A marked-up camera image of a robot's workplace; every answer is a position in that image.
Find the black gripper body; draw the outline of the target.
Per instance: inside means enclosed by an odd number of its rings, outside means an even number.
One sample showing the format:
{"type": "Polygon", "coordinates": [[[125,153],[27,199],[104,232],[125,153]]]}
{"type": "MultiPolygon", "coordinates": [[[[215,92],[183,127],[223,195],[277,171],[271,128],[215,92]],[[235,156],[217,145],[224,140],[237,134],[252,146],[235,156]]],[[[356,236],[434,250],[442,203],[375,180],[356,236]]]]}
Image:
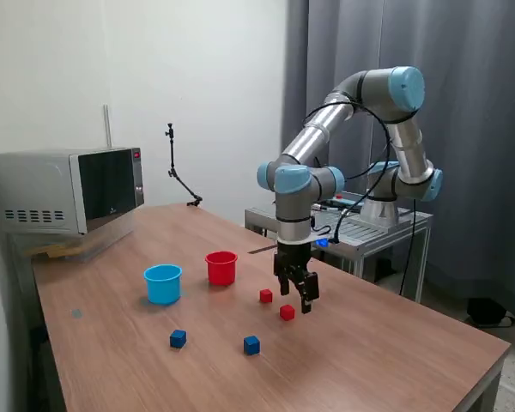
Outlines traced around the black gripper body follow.
{"type": "Polygon", "coordinates": [[[311,244],[285,244],[277,243],[276,254],[274,256],[274,275],[282,273],[307,273],[307,264],[311,259],[311,244]]]}

